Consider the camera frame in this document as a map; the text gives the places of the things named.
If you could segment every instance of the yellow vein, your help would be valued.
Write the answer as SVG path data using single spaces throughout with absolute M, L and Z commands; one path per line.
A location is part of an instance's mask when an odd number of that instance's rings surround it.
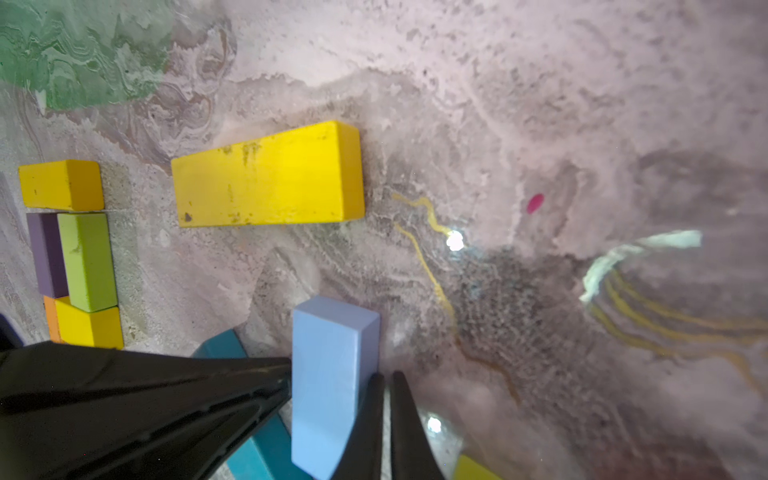
M 429 226 L 432 227 L 432 229 L 435 232 L 442 233 L 446 237 L 449 237 L 451 235 L 451 232 L 453 231 L 453 229 L 437 223 L 435 208 L 432 206 L 432 202 L 429 201 L 429 198 L 421 197 L 417 201 L 411 201 L 405 198 L 404 196 L 402 196 L 401 194 L 394 193 L 392 194 L 392 199 L 404 202 L 410 205 L 411 207 L 427 207 L 427 221 L 429 222 Z
M 715 330 L 739 330 L 739 329 L 751 329 L 751 330 L 768 330 L 768 322 L 760 319 L 700 319 L 695 316 L 686 315 L 685 313 L 678 312 L 671 308 L 668 308 L 660 303 L 649 300 L 648 298 L 640 295 L 629 284 L 618 271 L 613 270 L 611 272 L 612 277 L 616 280 L 617 286 L 631 296 L 636 301 L 640 302 L 648 308 L 650 311 L 657 313 L 658 315 L 667 316 L 671 319 L 680 320 L 681 322 L 693 323 L 698 326 L 705 326 Z
M 416 256 L 419 258 L 419 262 L 422 264 L 422 267 L 424 267 L 424 271 L 427 272 L 427 276 L 429 276 L 430 281 L 432 281 L 432 285 L 435 287 L 435 295 L 438 298 L 438 302 L 440 305 L 445 309 L 446 312 L 451 317 L 452 325 L 451 327 L 456 330 L 456 312 L 453 309 L 453 305 L 448 301 L 448 297 L 445 296 L 445 292 L 442 289 L 442 285 L 440 285 L 440 282 L 437 281 L 435 276 L 432 274 L 432 271 L 429 269 L 429 266 L 427 265 L 426 260 L 424 260 L 424 254 L 422 253 L 421 247 L 419 247 L 419 242 L 416 240 L 416 237 L 413 236 L 413 233 L 410 233 L 409 231 L 405 230 L 400 226 L 399 223 L 395 222 L 395 228 L 397 231 L 405 235 L 406 237 L 411 240 L 411 243 L 413 243 L 413 247 L 416 249 Z
M 600 322 L 600 324 L 606 329 L 606 331 L 608 331 L 608 333 L 610 333 L 614 338 L 624 343 L 625 345 L 633 346 L 638 349 L 648 350 L 650 352 L 656 353 L 659 356 L 664 356 L 664 357 L 680 356 L 685 359 L 702 359 L 702 358 L 708 358 L 708 357 L 719 357 L 721 359 L 726 360 L 731 365 L 733 365 L 733 367 L 737 370 L 739 374 L 741 374 L 743 380 L 752 390 L 754 390 L 755 392 L 757 392 L 763 397 L 766 396 L 766 391 L 763 385 L 754 377 L 754 375 L 752 375 L 749 362 L 746 360 L 746 358 L 744 358 L 743 355 L 740 355 L 739 353 L 728 352 L 728 351 L 716 351 L 716 352 L 706 352 L 706 353 L 680 352 L 675 349 L 670 349 L 665 346 L 661 346 L 657 343 L 651 342 L 650 340 L 646 340 L 640 336 L 632 335 L 630 333 L 626 333 L 622 331 L 610 318 L 608 318 L 608 315 L 606 315 L 606 313 L 603 310 L 601 310 L 599 307 L 594 305 L 594 303 L 590 303 L 588 309 L 592 314 L 592 316 L 598 322 Z
M 709 334 L 709 333 L 684 333 L 684 332 L 678 332 L 676 330 L 668 329 L 667 327 L 653 323 L 645 316 L 636 312 L 629 305 L 629 303 L 627 303 L 623 298 L 621 298 L 621 295 L 619 295 L 619 293 L 614 288 L 611 278 L 607 278 L 605 280 L 605 291 L 608 293 L 608 296 L 611 298 L 611 300 L 614 303 L 614 306 L 619 310 L 620 313 L 623 313 L 628 319 L 632 320 L 637 325 L 647 328 L 653 332 L 656 332 L 659 335 L 666 337 L 670 340 L 678 340 L 681 342 L 701 342 L 701 343 L 723 342 L 723 343 L 736 343 L 740 345 L 751 345 L 761 340 L 760 336 L 732 337 L 732 336 Z

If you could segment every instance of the teal block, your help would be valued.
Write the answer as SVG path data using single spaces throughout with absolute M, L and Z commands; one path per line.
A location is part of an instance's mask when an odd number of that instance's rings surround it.
M 192 357 L 239 359 L 248 357 L 234 330 L 203 342 Z M 269 419 L 227 460 L 236 480 L 312 480 L 290 459 L 290 435 L 279 415 Z

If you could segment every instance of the green marble patch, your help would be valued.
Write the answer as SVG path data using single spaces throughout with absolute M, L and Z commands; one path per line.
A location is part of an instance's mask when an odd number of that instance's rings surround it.
M 146 97 L 172 26 L 167 0 L 0 0 L 0 80 L 43 111 Z

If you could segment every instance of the lime green block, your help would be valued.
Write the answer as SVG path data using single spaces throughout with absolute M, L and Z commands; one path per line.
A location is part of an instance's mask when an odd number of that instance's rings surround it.
M 107 214 L 59 214 L 69 301 L 85 312 L 118 304 Z

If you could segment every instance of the marble surface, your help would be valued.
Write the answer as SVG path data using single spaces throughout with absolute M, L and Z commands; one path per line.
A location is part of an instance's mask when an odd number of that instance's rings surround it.
M 122 91 L 0 83 L 0 311 L 26 341 L 48 331 L 16 169 L 94 160 L 129 349 L 189 355 L 235 327 L 289 355 L 290 309 L 319 293 L 382 314 L 382 371 L 441 419 L 446 474 L 463 450 L 502 478 L 765 478 L 763 2 L 152 5 L 166 23 L 118 16 L 147 37 L 68 36 L 122 49 L 99 57 Z M 360 129 L 363 220 L 179 228 L 172 158 L 329 119 Z M 578 300 L 596 257 L 680 229 L 702 247 Z

